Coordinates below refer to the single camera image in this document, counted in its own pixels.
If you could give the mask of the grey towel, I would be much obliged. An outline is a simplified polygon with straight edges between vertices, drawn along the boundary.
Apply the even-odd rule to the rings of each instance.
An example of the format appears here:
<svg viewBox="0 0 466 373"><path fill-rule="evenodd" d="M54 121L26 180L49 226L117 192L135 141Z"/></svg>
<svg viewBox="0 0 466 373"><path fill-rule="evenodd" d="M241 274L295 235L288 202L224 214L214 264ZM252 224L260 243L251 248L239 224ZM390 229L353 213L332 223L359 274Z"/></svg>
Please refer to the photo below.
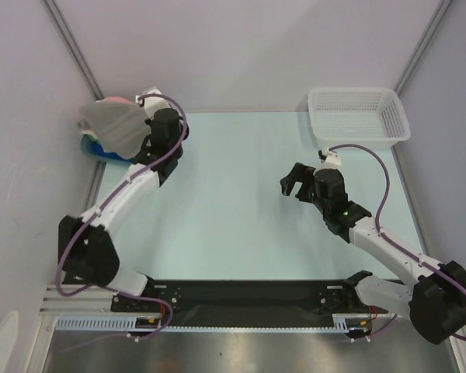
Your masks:
<svg viewBox="0 0 466 373"><path fill-rule="evenodd" d="M115 152L123 159L132 159L140 150L144 138L150 134L143 107L135 104L105 103L101 100L79 109L80 121L85 122L107 152Z"/></svg>

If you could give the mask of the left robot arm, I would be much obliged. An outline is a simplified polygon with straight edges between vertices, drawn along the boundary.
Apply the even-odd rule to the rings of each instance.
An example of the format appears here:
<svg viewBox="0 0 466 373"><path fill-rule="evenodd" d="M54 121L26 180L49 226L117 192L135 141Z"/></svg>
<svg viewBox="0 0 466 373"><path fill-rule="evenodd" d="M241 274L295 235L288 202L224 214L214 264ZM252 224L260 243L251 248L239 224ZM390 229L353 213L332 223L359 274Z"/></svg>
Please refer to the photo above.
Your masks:
<svg viewBox="0 0 466 373"><path fill-rule="evenodd" d="M173 108L158 110L146 124L150 134L106 199L77 218L65 216L58 226L57 272L125 293L139 311L155 303L151 279L122 264L113 240L132 210L176 169L189 133L183 116Z"/></svg>

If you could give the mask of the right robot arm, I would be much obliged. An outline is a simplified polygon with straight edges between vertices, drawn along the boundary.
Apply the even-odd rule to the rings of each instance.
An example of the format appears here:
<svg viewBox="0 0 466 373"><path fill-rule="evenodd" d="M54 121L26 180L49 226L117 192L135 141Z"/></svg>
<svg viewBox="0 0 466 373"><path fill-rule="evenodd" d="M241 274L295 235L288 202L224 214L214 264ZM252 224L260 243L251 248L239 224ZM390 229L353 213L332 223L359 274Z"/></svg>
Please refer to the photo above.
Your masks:
<svg viewBox="0 0 466 373"><path fill-rule="evenodd" d="M346 309L360 312L368 305L385 309L408 319L425 340L436 345L466 326L466 271L460 264L440 263L391 244L378 231L372 214L349 199L337 169L296 163L280 180L281 193L290 195L296 183L301 185L296 198L314 205L331 233L372 255L400 280L353 275L348 280L351 287L342 293Z"/></svg>

